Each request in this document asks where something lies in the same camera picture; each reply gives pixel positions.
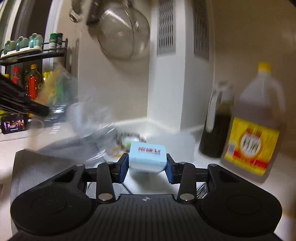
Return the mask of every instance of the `smartphone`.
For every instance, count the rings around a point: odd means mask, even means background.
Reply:
[[[28,127],[27,114],[4,114],[0,116],[0,125],[3,134],[26,131]]]

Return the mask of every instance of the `yellow label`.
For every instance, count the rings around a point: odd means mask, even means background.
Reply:
[[[279,131],[235,117],[228,141],[226,160],[262,176],[272,158]]]

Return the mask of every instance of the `vent grille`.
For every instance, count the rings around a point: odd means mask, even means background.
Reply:
[[[194,54],[209,59],[206,0],[193,0]]]
[[[176,51],[174,0],[159,0],[157,54]]]

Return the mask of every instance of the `clear plastic container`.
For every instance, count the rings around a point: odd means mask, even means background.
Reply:
[[[270,64],[259,63],[258,75],[234,104],[221,157],[231,171],[261,183],[269,176],[285,130],[284,91],[271,70]]]

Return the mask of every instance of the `bottle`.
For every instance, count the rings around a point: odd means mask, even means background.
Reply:
[[[219,82],[215,85],[199,145],[199,151],[202,154],[212,158],[221,157],[228,134],[233,104],[232,85],[227,82]]]
[[[37,71],[37,64],[31,65],[31,71],[26,76],[26,89],[30,99],[36,99],[42,88],[41,74]]]
[[[261,183],[270,173],[285,129],[281,118],[286,112],[284,91],[271,71],[270,64],[259,63],[257,77],[235,102],[221,158],[226,168]],[[276,98],[271,98],[271,91]]]
[[[11,80],[16,85],[22,87],[22,76],[20,75],[20,69],[18,67],[13,68],[13,75],[11,76]]]
[[[57,48],[57,33],[51,33],[49,39],[49,48],[56,49]]]
[[[57,34],[57,49],[61,49],[63,44],[63,34],[58,33]]]

